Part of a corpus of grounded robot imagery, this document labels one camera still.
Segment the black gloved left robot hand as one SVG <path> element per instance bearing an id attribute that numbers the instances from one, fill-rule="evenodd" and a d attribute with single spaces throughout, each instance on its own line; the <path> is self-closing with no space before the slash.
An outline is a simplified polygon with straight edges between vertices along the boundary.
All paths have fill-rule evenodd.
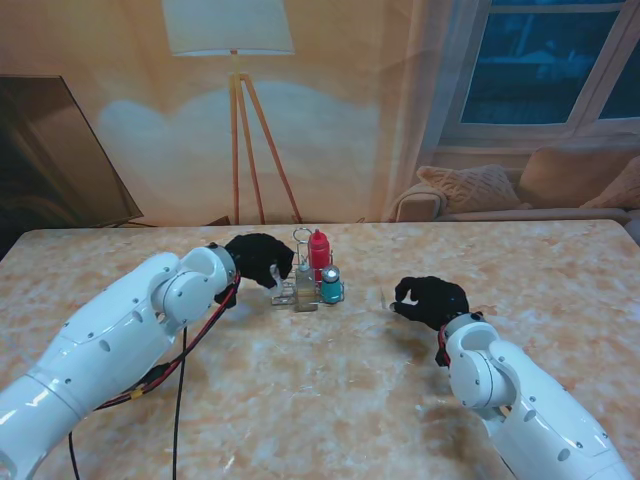
<path id="1" fill-rule="evenodd" d="M 273 265 L 281 280 L 288 277 L 293 267 L 294 251 L 269 234 L 237 235 L 225 245 L 225 249 L 242 277 L 266 289 L 273 289 L 278 284 L 271 273 Z"/>

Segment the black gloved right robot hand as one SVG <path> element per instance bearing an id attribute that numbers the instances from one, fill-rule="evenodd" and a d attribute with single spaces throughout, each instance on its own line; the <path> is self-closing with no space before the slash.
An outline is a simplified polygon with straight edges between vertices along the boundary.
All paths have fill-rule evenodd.
<path id="1" fill-rule="evenodd" d="M 390 309 L 434 331 L 470 312 L 464 289 L 435 276 L 404 277 L 395 287 L 395 301 Z"/>

